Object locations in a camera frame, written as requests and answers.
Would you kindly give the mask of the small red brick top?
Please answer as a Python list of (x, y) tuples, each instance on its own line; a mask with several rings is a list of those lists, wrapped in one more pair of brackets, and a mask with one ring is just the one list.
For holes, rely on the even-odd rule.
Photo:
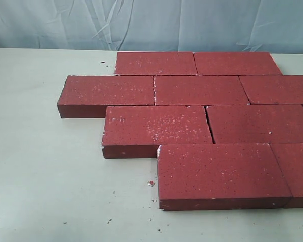
[(108, 106), (154, 105), (152, 76), (68, 76), (57, 102), (61, 118), (104, 118)]

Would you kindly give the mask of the red brick front large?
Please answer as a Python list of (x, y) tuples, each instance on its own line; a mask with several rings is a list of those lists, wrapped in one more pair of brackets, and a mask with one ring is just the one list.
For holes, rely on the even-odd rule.
[(282, 208), (292, 198), (267, 143), (161, 145), (157, 175), (165, 211)]

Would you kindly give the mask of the white fabric backdrop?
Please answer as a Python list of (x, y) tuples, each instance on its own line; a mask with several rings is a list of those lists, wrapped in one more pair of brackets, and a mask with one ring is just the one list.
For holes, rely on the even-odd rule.
[(303, 54), (303, 1), (0, 1), (0, 47)]

